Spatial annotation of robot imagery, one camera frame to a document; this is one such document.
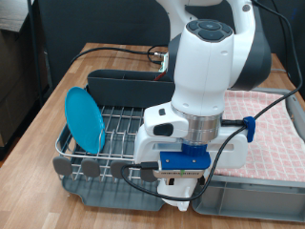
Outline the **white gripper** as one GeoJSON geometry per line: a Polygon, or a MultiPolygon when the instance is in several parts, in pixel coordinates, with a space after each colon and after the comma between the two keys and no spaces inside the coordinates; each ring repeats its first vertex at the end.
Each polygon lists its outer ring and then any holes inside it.
{"type": "MultiPolygon", "coordinates": [[[[224,143],[224,141],[236,131],[236,127],[221,127],[217,138],[208,143],[207,151],[210,153],[211,159],[215,156],[224,143]]],[[[167,136],[149,136],[141,126],[134,142],[133,158],[136,164],[146,161],[157,161],[161,151],[165,152],[180,152],[182,148],[182,139],[167,136]]],[[[217,162],[217,169],[234,169],[241,168],[246,163],[248,154],[248,140],[246,132],[235,135],[225,146],[220,159],[217,162]]],[[[197,183],[204,185],[206,179],[198,178],[197,183]]],[[[174,178],[167,179],[167,185],[174,185],[174,178]]]]}

